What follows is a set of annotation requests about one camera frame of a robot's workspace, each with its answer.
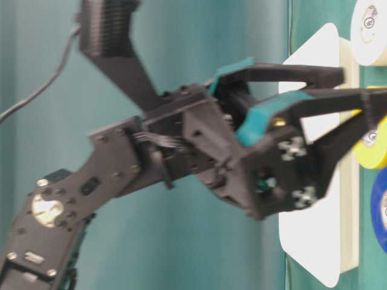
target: black cable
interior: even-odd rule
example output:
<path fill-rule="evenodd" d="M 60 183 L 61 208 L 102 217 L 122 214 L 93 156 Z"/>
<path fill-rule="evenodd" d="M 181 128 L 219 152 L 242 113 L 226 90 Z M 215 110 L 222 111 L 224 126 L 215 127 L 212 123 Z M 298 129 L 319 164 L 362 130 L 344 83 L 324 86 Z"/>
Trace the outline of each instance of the black cable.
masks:
<path fill-rule="evenodd" d="M 64 69 L 68 56 L 70 55 L 70 48 L 71 45 L 73 44 L 73 40 L 76 38 L 76 36 L 79 34 L 80 31 L 80 26 L 76 26 L 71 30 L 70 35 L 68 36 L 67 42 L 66 42 L 66 47 L 65 51 L 63 52 L 62 60 L 60 61 L 59 66 L 55 70 L 55 72 L 51 75 L 51 77 L 40 87 L 38 88 L 35 92 L 30 94 L 27 98 L 24 100 L 21 100 L 20 102 L 14 104 L 11 106 L 9 109 L 4 111 L 3 113 L 0 114 L 0 124 L 11 114 L 15 113 L 19 109 L 23 108 L 25 105 L 27 105 L 29 102 L 31 102 L 34 98 L 36 98 L 38 95 L 40 95 L 45 89 L 47 89 L 59 76 L 59 74 L 62 72 Z"/>

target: label on tape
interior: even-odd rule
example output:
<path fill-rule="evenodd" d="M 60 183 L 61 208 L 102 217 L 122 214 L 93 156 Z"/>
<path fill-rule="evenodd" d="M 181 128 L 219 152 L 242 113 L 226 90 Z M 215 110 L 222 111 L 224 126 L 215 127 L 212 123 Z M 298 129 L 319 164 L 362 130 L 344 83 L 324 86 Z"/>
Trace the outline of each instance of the label on tape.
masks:
<path fill-rule="evenodd" d="M 382 217 L 383 225 L 387 230 L 387 191 L 383 194 L 382 201 L 380 203 L 380 215 Z"/>
<path fill-rule="evenodd" d="M 369 131 L 367 134 L 365 134 L 362 138 L 363 144 L 367 147 L 371 147 L 375 144 L 375 141 L 377 139 L 377 129 Z"/>

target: roll of electrical tape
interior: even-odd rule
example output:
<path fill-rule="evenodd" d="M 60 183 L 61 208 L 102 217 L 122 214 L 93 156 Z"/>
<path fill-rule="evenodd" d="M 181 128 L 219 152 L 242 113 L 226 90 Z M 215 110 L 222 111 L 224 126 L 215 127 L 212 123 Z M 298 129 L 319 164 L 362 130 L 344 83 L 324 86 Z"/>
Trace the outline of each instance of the roll of electrical tape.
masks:
<path fill-rule="evenodd" d="M 371 219 L 377 241 L 387 253 L 387 168 L 377 175 L 372 188 Z"/>
<path fill-rule="evenodd" d="M 368 89 L 383 89 L 385 86 L 369 86 Z M 361 166 L 367 169 L 382 169 L 387 166 L 387 117 L 374 130 L 365 134 L 354 146 L 354 154 Z"/>
<path fill-rule="evenodd" d="M 351 46 L 360 65 L 387 65 L 386 27 L 386 0 L 357 1 L 351 23 Z"/>

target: silver screw head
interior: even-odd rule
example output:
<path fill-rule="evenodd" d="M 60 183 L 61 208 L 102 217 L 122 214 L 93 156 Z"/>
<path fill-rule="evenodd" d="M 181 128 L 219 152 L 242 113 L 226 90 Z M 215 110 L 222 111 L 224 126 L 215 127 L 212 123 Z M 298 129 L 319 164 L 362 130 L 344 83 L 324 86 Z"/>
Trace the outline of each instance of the silver screw head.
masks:
<path fill-rule="evenodd" d="M 15 252 L 10 252 L 8 255 L 7 255 L 7 258 L 9 260 L 14 260 L 18 257 L 18 254 L 16 254 Z"/>
<path fill-rule="evenodd" d="M 131 170 L 133 173 L 138 173 L 138 172 L 140 172 L 141 168 L 138 165 L 132 165 Z"/>
<path fill-rule="evenodd" d="M 36 185 L 39 186 L 39 187 L 43 187 L 43 186 L 46 186 L 48 184 L 48 180 L 47 179 L 39 179 L 38 181 L 36 181 Z"/>
<path fill-rule="evenodd" d="M 47 275 L 49 275 L 50 277 L 56 276 L 56 270 L 55 269 L 48 270 Z"/>

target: teal fabric backdrop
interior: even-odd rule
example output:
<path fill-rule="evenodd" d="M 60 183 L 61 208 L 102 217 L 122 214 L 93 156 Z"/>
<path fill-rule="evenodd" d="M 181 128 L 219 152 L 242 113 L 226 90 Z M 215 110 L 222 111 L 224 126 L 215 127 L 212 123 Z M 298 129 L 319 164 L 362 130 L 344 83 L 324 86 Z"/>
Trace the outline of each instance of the teal fabric backdrop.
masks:
<path fill-rule="evenodd" d="M 37 88 L 56 67 L 79 0 L 2 0 L 0 106 Z M 157 89 L 203 82 L 247 56 L 287 56 L 287 0 L 145 0 L 134 43 Z M 258 98 L 276 85 L 255 86 Z M 77 170 L 87 132 L 137 108 L 76 48 L 58 81 L 0 127 L 0 241 L 35 180 Z M 259 223 L 217 200 L 194 176 L 110 202 L 89 227 L 78 289 L 280 289 L 276 216 Z"/>

